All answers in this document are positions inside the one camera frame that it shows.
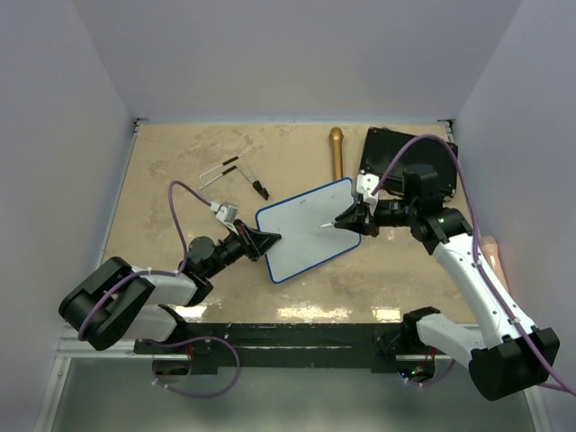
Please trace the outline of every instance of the white enclosure wall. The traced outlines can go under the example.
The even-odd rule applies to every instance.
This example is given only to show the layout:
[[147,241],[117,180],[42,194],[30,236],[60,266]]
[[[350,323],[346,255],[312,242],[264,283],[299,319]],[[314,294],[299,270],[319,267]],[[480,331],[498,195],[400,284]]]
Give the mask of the white enclosure wall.
[[0,430],[30,430],[95,265],[130,119],[68,0],[0,5]]
[[[576,384],[576,3],[524,0],[456,120],[484,233],[510,290],[562,345]],[[545,391],[554,430],[574,430],[574,399]]]
[[74,0],[153,120],[454,117],[519,0]]

